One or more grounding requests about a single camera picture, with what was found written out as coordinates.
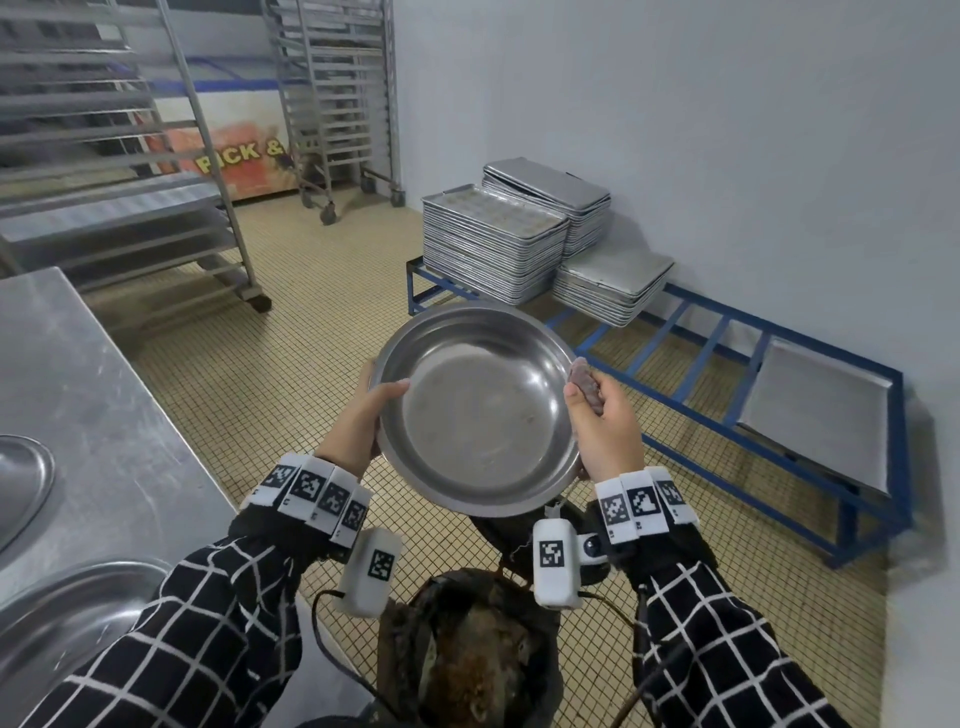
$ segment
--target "person's right hand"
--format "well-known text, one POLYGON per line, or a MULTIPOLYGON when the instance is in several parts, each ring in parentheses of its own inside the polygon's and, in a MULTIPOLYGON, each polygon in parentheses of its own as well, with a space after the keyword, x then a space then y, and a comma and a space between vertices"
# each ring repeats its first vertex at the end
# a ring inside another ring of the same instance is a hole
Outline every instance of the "person's right hand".
POLYGON ((645 463, 640 424, 620 385, 602 372, 594 371, 591 375, 603 395, 602 415, 593 413, 580 387, 572 382, 564 387, 564 400, 584 467, 593 482, 600 483, 641 471, 645 463))

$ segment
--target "metal rack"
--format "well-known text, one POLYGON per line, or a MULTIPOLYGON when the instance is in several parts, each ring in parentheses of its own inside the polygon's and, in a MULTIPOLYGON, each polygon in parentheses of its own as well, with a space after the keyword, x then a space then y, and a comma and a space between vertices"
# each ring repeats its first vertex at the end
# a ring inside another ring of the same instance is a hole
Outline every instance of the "metal rack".
MULTIPOLYGON (((452 293, 468 300, 479 298, 475 291, 429 270, 423 264, 422 256, 407 261, 406 279, 407 312, 411 316, 423 312, 430 305, 442 303, 446 298, 444 294, 452 293), (415 294, 414 276, 429 282, 430 287, 415 294)), ((894 537, 911 527, 913 524, 913 496, 907 449, 906 408, 902 372, 805 336, 792 329, 778 326, 771 321, 713 301, 674 283, 667 283, 663 292, 676 299, 679 305, 666 320, 648 311, 639 313, 638 318, 646 324, 656 327, 656 331, 633 355, 625 368, 614 368, 595 353, 592 353, 596 351, 601 339, 611 331, 611 327, 607 324, 598 324, 579 343, 571 341, 570 345, 574 352, 578 356, 585 357, 590 366, 614 377, 625 386, 666 405, 693 423, 727 438, 744 450, 768 460, 794 477, 832 497, 836 506, 834 538, 826 538, 755 494, 748 492, 741 485, 730 482, 724 475, 715 473, 709 467, 705 467, 644 432, 643 442, 647 446, 658 450, 692 473, 699 475, 726 493, 739 498, 747 505, 781 523, 822 549, 827 553, 826 563, 832 569, 839 569, 868 551, 885 547, 894 537), (719 322, 709 337, 702 336, 679 324, 681 317, 687 311, 693 310, 708 311, 719 317, 719 322), (720 343, 724 331, 731 322, 737 322, 742 326, 752 328, 758 334, 756 346, 749 356, 720 343), (697 345, 700 350, 676 389, 672 392, 662 392, 650 386, 650 384, 640 381, 637 378, 637 373, 644 363, 651 359, 668 336, 682 338, 697 345), (741 426, 744 422, 745 406, 752 391, 756 388, 757 375, 764 362, 769 358, 768 346, 771 345, 772 339, 788 342, 792 347, 812 352, 831 361, 840 362, 846 368, 882 377, 889 382, 889 387, 884 392, 885 437, 882 443, 882 455, 887 467, 884 482, 880 486, 881 491, 874 487, 851 482, 837 473, 825 472, 794 452, 765 440, 758 440, 752 436, 749 429, 741 426), (714 355, 742 367, 740 379, 732 398, 723 416, 719 419, 714 419, 694 409, 690 403, 694 387, 714 355)), ((563 308, 560 313, 548 319, 545 323, 548 327, 556 330, 573 314, 573 309, 563 308)))
POLYGON ((220 169, 180 170, 216 156, 166 0, 137 5, 0 0, 0 260, 15 274, 59 266, 82 293, 187 263, 222 284, 197 295, 196 276, 172 279, 153 291, 176 302, 127 325, 226 293, 267 311, 220 169), (137 45, 167 50, 138 53, 131 29, 137 45), (151 77, 167 69, 190 120, 156 111, 151 77), (203 146, 175 151, 176 128, 195 128, 203 146), (223 256, 233 250, 239 262, 223 256))
POLYGON ((280 101, 304 206, 324 200, 337 221, 332 184, 354 171, 364 192, 397 181, 396 77, 391 0, 262 0, 280 101))

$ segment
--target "person's left hand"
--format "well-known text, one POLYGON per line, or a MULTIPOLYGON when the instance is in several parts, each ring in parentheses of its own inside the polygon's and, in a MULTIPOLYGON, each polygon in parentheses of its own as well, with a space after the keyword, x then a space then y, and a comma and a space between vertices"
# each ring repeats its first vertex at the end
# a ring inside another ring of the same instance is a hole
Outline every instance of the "person's left hand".
POLYGON ((326 433, 324 441, 314 451, 314 455, 363 477, 370 461, 377 455, 374 438, 380 410, 390 401, 401 397, 410 389, 410 379, 382 382, 372 389, 370 377, 373 374, 373 361, 368 361, 357 380, 353 399, 344 407, 340 417, 326 433))

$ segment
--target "black cable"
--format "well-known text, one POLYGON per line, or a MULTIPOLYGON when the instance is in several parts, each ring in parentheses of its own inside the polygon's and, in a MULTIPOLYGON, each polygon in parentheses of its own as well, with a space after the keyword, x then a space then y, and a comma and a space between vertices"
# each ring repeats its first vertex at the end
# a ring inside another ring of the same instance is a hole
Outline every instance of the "black cable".
POLYGON ((674 662, 689 649, 690 645, 688 645, 686 642, 682 642, 670 650, 667 653, 667 656, 650 671, 650 674, 640 680, 640 684, 636 686, 636 689, 633 691, 633 693, 631 693, 630 697, 627 698, 626 702, 623 704, 623 707, 620 708, 620 712, 616 714, 616 717, 613 719, 613 723, 610 724, 610 728, 620 728, 620 726, 623 725, 623 721, 626 720, 627 716, 630 714, 630 711, 634 709, 634 706, 639 701, 640 696, 643 695, 643 691, 650 687, 650 683, 663 675, 664 671, 670 666, 670 663, 674 662))
POLYGON ((584 599, 596 599, 597 601, 603 602, 608 607, 613 609, 616 612, 616 615, 621 619, 623 619, 624 623, 628 627, 630 627, 631 629, 634 628, 634 621, 629 617, 627 617, 627 613, 624 612, 622 609, 620 609, 618 606, 616 606, 616 604, 614 604, 612 600, 607 599, 605 596, 594 594, 593 592, 577 592, 577 596, 582 596, 584 599))
POLYGON ((343 672, 350 680, 355 682, 357 685, 359 685, 361 688, 367 691, 370 695, 376 698, 376 700, 379 701, 379 703, 384 708, 387 709, 387 712, 390 713, 390 716, 394 720, 398 720, 397 711, 388 702, 387 698, 383 696, 383 693, 381 693, 377 688, 371 685, 370 682, 366 678, 364 678, 363 675, 359 674, 358 672, 354 672, 352 669, 350 669, 349 667, 344 665, 342 662, 340 662, 337 658, 335 658, 330 653, 330 650, 327 649, 326 645, 324 644, 324 639, 321 637, 321 634, 320 634, 320 628, 317 626, 318 624, 317 605, 320 604, 320 597, 324 595, 336 596, 341 599, 344 598, 344 596, 346 596, 343 592, 340 592, 336 589, 321 589, 320 591, 317 592, 317 595, 313 597, 313 608, 310 610, 310 614, 313 622, 313 636, 317 640, 317 647, 320 648, 320 651, 324 654, 326 659, 333 664, 334 667, 336 667, 338 670, 343 672))

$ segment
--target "hand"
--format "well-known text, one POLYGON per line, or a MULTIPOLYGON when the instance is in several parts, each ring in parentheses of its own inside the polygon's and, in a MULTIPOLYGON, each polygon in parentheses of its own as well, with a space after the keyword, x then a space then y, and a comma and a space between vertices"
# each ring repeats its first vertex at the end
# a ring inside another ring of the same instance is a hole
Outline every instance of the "hand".
POLYGON ((390 401, 410 389, 410 379, 383 382, 370 389, 373 361, 368 361, 357 380, 353 399, 344 407, 340 417, 326 433, 314 455, 343 468, 348 473, 363 477, 370 461, 378 454, 374 438, 380 419, 380 410, 390 401))
POLYGON ((572 382, 564 387, 564 400, 584 467, 593 482, 600 483, 643 470, 643 433, 634 409, 616 380, 601 372, 591 375, 600 385, 604 400, 602 415, 594 414, 580 387, 572 382))

